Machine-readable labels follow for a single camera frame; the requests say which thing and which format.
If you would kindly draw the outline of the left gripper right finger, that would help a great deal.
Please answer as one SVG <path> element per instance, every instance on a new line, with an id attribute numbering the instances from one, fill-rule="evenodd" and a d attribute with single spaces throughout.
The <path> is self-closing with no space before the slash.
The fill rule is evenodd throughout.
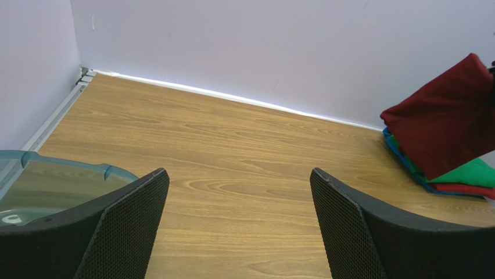
<path id="1" fill-rule="evenodd" d="M 493 278 L 494 228 L 392 206 L 315 168 L 310 187 L 333 278 Z"/>

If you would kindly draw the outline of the maroon t shirt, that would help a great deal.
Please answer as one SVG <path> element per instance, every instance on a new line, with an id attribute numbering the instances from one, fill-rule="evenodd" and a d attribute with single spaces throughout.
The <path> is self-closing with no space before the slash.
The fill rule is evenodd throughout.
<path id="1" fill-rule="evenodd" d="M 493 97 L 494 76 L 470 53 L 380 117 L 433 180 L 494 151 Z"/>

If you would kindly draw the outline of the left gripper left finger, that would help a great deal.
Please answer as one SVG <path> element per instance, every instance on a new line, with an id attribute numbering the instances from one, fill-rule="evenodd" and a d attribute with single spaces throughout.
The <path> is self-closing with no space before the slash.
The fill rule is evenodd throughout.
<path id="1" fill-rule="evenodd" d="M 1 277 L 144 278 L 169 185 L 159 168 L 73 208 L 1 227 Z"/>

